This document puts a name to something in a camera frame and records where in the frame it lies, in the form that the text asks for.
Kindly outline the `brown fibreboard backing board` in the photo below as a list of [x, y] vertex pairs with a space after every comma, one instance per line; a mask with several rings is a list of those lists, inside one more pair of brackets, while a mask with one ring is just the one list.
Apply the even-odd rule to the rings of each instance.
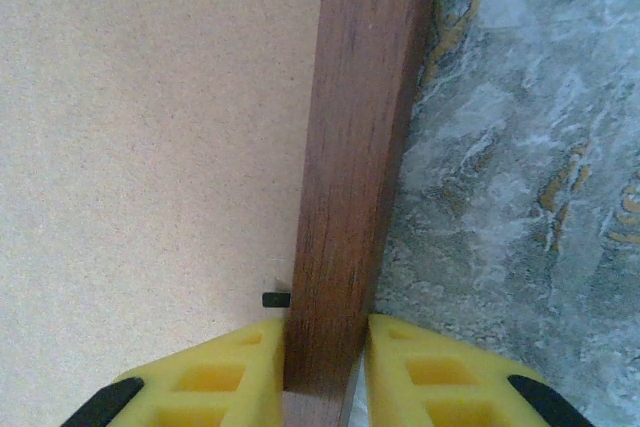
[[0, 427], [268, 318], [320, 0], [0, 0]]

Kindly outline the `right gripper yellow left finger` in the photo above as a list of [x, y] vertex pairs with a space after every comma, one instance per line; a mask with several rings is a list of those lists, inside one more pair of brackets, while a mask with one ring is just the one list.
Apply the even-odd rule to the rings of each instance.
[[121, 374], [61, 427], [282, 427], [283, 366], [263, 320]]

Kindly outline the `brown wooden picture frame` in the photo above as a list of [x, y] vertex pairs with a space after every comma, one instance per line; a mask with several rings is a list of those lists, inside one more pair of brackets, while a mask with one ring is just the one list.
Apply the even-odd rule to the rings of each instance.
[[434, 0], [321, 0], [284, 427], [346, 427]]

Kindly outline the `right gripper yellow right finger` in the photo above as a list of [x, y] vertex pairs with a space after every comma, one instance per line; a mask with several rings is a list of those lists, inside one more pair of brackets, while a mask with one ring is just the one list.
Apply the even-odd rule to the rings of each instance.
[[595, 427], [534, 370], [372, 314], [365, 349], [371, 427]]

